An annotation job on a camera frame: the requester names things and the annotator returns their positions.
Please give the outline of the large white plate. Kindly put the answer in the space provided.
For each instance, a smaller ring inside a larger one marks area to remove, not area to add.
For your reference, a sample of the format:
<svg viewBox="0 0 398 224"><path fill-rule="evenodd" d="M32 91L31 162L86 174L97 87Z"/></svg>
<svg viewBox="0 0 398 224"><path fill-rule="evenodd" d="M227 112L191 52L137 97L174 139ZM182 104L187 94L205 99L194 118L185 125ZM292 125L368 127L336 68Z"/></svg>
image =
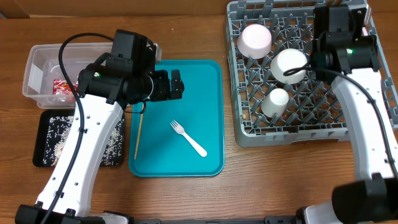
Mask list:
<svg viewBox="0 0 398 224"><path fill-rule="evenodd" d="M369 35L369 30L371 27L371 7L369 6L369 4L366 6L366 13L364 16L364 22L363 22L363 28L362 30L362 36L367 36Z"/></svg>

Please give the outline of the red snack wrapper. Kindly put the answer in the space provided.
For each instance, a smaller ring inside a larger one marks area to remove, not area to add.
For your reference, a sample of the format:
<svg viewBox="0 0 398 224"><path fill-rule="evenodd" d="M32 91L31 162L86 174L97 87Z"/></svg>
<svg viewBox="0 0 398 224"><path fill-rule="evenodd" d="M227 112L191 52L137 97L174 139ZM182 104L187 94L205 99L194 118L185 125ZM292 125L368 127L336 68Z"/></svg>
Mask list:
<svg viewBox="0 0 398 224"><path fill-rule="evenodd" d="M53 81L54 95L72 95L72 90L66 80L55 79Z"/></svg>

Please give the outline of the bowl with rice and nuts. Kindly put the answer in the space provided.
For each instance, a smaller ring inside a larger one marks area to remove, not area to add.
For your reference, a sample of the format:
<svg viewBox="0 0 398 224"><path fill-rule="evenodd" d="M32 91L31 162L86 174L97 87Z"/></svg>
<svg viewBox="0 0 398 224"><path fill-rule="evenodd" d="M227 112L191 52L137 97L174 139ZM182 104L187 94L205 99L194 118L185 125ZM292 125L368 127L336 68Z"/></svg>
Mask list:
<svg viewBox="0 0 398 224"><path fill-rule="evenodd" d="M237 41L240 53L253 59L265 57L271 51L271 46L271 32L267 27L260 24L247 26Z"/></svg>

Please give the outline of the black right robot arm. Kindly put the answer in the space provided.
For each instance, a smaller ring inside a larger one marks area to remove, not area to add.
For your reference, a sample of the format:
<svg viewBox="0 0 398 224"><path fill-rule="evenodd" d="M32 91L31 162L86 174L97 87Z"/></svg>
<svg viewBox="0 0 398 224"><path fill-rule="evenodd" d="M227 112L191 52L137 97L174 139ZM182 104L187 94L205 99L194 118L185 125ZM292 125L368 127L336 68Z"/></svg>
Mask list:
<svg viewBox="0 0 398 224"><path fill-rule="evenodd" d="M354 154L353 183L329 201L304 209L304 223L365 223L397 219L397 140L382 95L375 35L362 32L366 8L316 7L307 70L327 82L343 111Z"/></svg>

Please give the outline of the white plastic fork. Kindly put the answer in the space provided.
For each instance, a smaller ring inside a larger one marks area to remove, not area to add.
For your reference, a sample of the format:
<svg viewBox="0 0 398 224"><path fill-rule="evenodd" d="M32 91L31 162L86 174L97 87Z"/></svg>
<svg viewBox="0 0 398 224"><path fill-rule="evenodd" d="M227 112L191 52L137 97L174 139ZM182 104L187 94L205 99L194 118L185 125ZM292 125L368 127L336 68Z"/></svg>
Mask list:
<svg viewBox="0 0 398 224"><path fill-rule="evenodd" d="M190 145L196 150L196 152L201 156L201 157L206 157L208 155L207 151L199 145L194 139L192 139L184 130L183 126L181 126L176 120L172 120L170 122L171 127L175 130L176 133L182 135L189 143Z"/></svg>

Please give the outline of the frosted white cup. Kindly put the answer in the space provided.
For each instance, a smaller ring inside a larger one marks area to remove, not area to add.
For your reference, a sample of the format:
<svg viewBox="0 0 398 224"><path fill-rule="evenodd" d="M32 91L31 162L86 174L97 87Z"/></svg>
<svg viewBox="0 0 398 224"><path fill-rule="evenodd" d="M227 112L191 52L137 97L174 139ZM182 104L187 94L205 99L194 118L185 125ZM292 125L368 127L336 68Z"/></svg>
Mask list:
<svg viewBox="0 0 398 224"><path fill-rule="evenodd" d="M284 89L276 88L263 99L261 110L265 116L270 118L274 115L282 116L288 102L288 93Z"/></svg>

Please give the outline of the white bowl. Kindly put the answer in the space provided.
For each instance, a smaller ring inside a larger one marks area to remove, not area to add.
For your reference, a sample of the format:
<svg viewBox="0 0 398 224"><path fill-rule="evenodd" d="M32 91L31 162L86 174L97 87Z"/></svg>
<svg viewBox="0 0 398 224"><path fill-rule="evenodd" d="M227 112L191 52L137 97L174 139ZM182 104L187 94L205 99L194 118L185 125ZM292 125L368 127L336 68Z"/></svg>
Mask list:
<svg viewBox="0 0 398 224"><path fill-rule="evenodd" d="M293 68L303 67L307 62L307 57L303 52L297 49L285 49L272 59L271 72L274 78L281 83L296 84L304 79L305 70L290 76L284 76L283 73Z"/></svg>

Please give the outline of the wooden chopstick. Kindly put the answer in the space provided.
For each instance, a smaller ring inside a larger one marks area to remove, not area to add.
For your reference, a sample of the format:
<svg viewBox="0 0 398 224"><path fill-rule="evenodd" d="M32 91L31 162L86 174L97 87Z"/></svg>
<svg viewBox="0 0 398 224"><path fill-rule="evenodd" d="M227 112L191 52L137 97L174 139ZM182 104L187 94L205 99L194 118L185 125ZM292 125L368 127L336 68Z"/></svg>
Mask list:
<svg viewBox="0 0 398 224"><path fill-rule="evenodd" d="M138 131L137 131L137 139L136 139L136 148L135 148L135 153L134 153L134 160L137 159L137 153L138 153L138 149L139 149L139 142L140 142L140 138L141 138L142 122L143 122L143 118L144 118L145 109L146 109L146 103L143 102L142 111L141 111L140 120L139 120L139 128L138 128Z"/></svg>

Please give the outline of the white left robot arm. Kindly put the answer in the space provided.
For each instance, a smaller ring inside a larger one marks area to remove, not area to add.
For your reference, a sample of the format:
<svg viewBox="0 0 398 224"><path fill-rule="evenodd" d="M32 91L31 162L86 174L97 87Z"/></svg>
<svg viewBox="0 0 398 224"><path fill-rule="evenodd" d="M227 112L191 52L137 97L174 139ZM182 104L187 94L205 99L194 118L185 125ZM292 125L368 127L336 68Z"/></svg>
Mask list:
<svg viewBox="0 0 398 224"><path fill-rule="evenodd" d="M107 142L128 105L179 100L184 85L178 70L155 69L161 51L148 37L119 29L111 40L111 51L83 69L71 86L76 106L61 156L36 203L18 208L16 223L133 222L121 213L90 212Z"/></svg>

